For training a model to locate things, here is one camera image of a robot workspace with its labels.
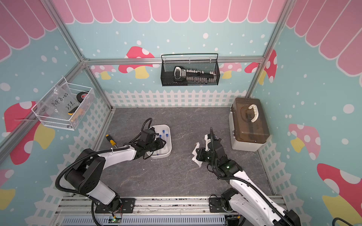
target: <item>black tape roll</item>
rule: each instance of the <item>black tape roll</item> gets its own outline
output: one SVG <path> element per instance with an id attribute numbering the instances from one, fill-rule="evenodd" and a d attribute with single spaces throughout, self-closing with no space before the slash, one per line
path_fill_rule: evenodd
<path id="1" fill-rule="evenodd" d="M 84 98 L 87 96 L 88 92 L 80 92 L 77 94 L 77 100 L 79 103 L 81 103 Z"/>

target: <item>white wire basket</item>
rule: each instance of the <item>white wire basket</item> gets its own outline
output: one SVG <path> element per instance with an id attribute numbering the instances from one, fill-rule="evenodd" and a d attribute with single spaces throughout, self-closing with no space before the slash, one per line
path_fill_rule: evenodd
<path id="1" fill-rule="evenodd" d="M 91 87 L 68 83 L 64 77 L 59 82 L 58 82 L 58 84 L 60 84 L 59 86 L 62 87 L 64 90 L 69 89 L 71 91 L 71 95 L 75 99 L 77 99 L 77 94 L 79 92 L 88 92 L 88 94 L 80 103 L 77 110 L 72 114 L 70 119 L 65 119 L 56 111 L 54 111 L 51 115 L 47 114 L 49 107 L 47 107 L 43 103 L 47 98 L 50 98 L 51 93 L 55 88 L 55 86 L 53 86 L 41 98 L 41 100 L 37 102 L 37 104 L 34 107 L 32 107 L 31 110 L 34 112 L 36 117 L 39 119 L 39 121 L 41 121 L 41 123 L 44 126 L 54 127 L 59 129 L 75 130 L 79 125 L 79 123 L 81 122 L 83 116 L 87 113 L 88 109 L 92 105 L 93 101 L 96 99 L 96 96 L 94 94 L 93 88 Z"/>

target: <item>white picket fence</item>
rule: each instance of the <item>white picket fence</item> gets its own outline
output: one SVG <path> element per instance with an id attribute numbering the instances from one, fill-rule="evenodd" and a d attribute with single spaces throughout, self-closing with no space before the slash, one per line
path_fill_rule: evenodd
<path id="1" fill-rule="evenodd" d="M 297 198 L 296 190 L 298 187 L 290 182 L 291 174 L 285 171 L 285 162 L 280 160 L 280 152 L 276 150 L 276 143 L 272 142 L 272 135 L 268 138 L 258 152 L 265 167 L 266 173 L 269 175 L 269 181 L 276 190 L 278 195 L 282 195 L 287 208 L 293 209 L 300 218 L 302 226 L 310 226 L 312 217 L 303 210 L 304 201 Z"/>
<path id="2" fill-rule="evenodd" d="M 188 92 L 187 90 L 182 93 L 178 92 L 166 92 L 165 90 L 160 93 L 148 91 L 147 93 L 142 90 L 138 93 L 134 91 L 131 93 L 127 91 L 123 93 L 120 91 L 116 93 L 105 92 L 111 104 L 115 107 L 210 107 L 210 106 L 231 106 L 236 97 L 245 97 L 247 91 L 244 90 L 242 93 L 237 90 L 236 92 L 221 91 L 217 90 L 210 92 L 199 91 Z"/>
<path id="3" fill-rule="evenodd" d="M 77 159 L 84 149 L 93 147 L 94 140 L 99 135 L 98 133 L 100 132 L 101 126 L 105 123 L 105 118 L 108 113 L 108 109 L 101 99 L 96 98 L 93 105 L 94 109 L 90 109 L 91 115 L 86 115 L 87 121 L 83 121 L 83 128 L 78 129 L 79 135 L 74 137 L 74 144 L 69 145 L 69 153 L 63 155 L 64 162 L 57 165 L 59 172 L 57 175 L 50 176 L 52 183 L 49 187 L 43 188 L 45 193 L 43 200 L 34 203 L 37 208 L 35 214 L 25 218 L 28 226 L 50 224 L 60 201 L 66 194 L 55 188 L 55 179 L 65 167 Z M 64 178 L 62 178 L 60 184 L 63 187 L 71 188 L 71 185 L 65 181 Z"/>

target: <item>screwdriver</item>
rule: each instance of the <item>screwdriver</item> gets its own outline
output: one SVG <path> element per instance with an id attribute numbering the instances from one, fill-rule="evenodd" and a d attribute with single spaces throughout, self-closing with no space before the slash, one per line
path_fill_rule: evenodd
<path id="1" fill-rule="evenodd" d="M 109 134 L 106 135 L 106 138 L 107 138 L 107 140 L 111 143 L 112 146 L 115 146 L 116 148 L 118 148 L 118 147 L 116 146 L 115 141 L 113 140 L 113 138 L 112 138 Z"/>

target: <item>marble-pattern surface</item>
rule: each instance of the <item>marble-pattern surface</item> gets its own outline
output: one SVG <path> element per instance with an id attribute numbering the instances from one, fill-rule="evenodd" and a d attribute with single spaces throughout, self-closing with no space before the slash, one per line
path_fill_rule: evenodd
<path id="1" fill-rule="evenodd" d="M 205 134 L 213 128 L 222 139 L 225 153 L 235 160 L 267 195 L 271 195 L 257 152 L 231 149 L 229 107 L 117 108 L 107 130 L 118 147 L 129 142 L 151 117 L 152 125 L 166 124 L 172 138 L 171 155 L 166 158 L 125 161 L 103 170 L 101 181 L 120 196 L 191 196 L 220 195 L 230 185 L 208 172 L 206 163 L 194 163 L 192 151 L 196 142 L 205 147 Z M 104 138 L 100 150 L 110 149 Z"/>

